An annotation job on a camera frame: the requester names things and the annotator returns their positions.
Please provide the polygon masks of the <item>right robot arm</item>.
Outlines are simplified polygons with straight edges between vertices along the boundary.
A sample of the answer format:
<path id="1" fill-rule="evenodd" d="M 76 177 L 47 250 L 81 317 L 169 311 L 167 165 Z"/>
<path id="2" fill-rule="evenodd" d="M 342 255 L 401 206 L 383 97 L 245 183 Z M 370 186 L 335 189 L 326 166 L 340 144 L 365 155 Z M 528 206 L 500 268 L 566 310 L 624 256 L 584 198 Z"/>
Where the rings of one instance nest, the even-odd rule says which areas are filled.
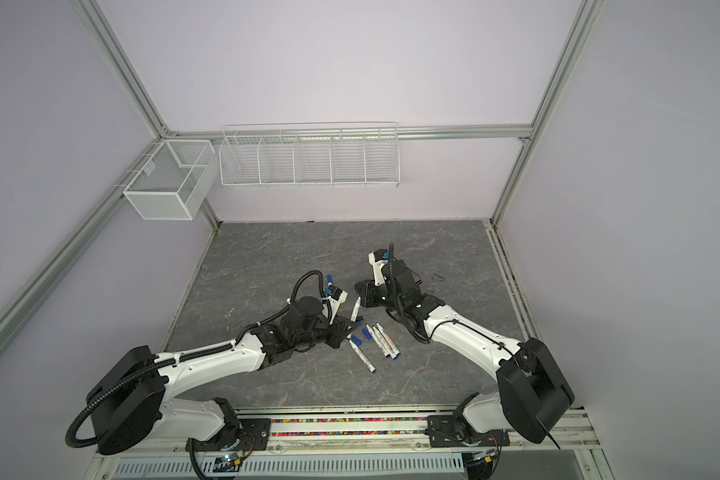
<path id="1" fill-rule="evenodd" d="M 575 395 L 544 342 L 506 337 L 469 320 L 422 292 L 413 271 L 387 249 L 370 253 L 368 262 L 373 278 L 355 284 L 362 307 L 384 308 L 415 340 L 453 349 L 498 386 L 497 397 L 471 394 L 453 411 L 454 440 L 474 445 L 488 432 L 506 429 L 534 444 L 551 437 Z"/>

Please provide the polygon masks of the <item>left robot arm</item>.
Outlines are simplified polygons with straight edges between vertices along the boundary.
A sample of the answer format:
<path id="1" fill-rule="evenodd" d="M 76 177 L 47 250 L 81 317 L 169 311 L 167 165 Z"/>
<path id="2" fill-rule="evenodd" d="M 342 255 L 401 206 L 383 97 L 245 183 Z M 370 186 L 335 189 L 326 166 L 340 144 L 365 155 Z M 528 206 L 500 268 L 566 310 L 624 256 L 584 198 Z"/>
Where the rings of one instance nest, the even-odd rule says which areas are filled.
<path id="1" fill-rule="evenodd" d="M 161 353 L 133 348 L 89 392 L 64 442 L 70 448 L 94 446 L 102 455 L 155 438 L 184 439 L 201 451 L 238 449 L 246 432 L 231 403 L 221 397 L 186 400 L 183 393 L 274 366 L 320 344 L 339 348 L 357 327 L 339 307 L 306 296 L 217 344 Z"/>

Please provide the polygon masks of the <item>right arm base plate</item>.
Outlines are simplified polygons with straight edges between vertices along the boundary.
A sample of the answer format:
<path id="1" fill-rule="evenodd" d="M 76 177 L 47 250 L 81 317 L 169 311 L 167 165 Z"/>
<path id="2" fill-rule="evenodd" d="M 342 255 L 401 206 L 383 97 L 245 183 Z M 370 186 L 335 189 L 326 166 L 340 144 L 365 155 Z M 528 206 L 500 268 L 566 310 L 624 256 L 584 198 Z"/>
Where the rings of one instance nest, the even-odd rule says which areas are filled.
<path id="1" fill-rule="evenodd" d="M 510 445 L 506 430 L 478 433 L 465 420 L 453 414 L 431 415 L 426 418 L 425 434 L 434 448 L 506 447 Z"/>

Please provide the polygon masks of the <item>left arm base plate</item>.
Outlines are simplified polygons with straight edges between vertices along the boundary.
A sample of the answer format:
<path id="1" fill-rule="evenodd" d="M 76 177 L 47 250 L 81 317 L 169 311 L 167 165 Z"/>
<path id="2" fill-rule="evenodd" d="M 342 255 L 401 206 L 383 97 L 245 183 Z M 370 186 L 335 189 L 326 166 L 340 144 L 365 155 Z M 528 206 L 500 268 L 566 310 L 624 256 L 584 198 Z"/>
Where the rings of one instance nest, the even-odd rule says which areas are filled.
<path id="1" fill-rule="evenodd" d="M 194 452 L 263 451 L 270 438 L 270 418 L 244 418 L 236 426 L 224 426 L 210 440 L 194 441 Z"/>

